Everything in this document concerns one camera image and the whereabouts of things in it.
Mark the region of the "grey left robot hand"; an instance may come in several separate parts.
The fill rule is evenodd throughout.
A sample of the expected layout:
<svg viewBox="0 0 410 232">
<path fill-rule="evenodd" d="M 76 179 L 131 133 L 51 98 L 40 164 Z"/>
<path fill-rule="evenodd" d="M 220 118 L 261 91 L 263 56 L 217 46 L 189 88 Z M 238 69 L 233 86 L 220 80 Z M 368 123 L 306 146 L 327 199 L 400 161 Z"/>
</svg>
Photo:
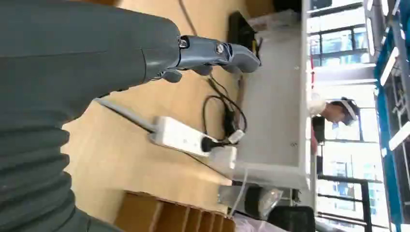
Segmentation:
<svg viewBox="0 0 410 232">
<path fill-rule="evenodd" d="M 91 101 L 175 70 L 255 71 L 247 48 L 182 36 L 173 21 L 69 0 L 0 3 L 0 131 L 60 128 Z"/>
</svg>

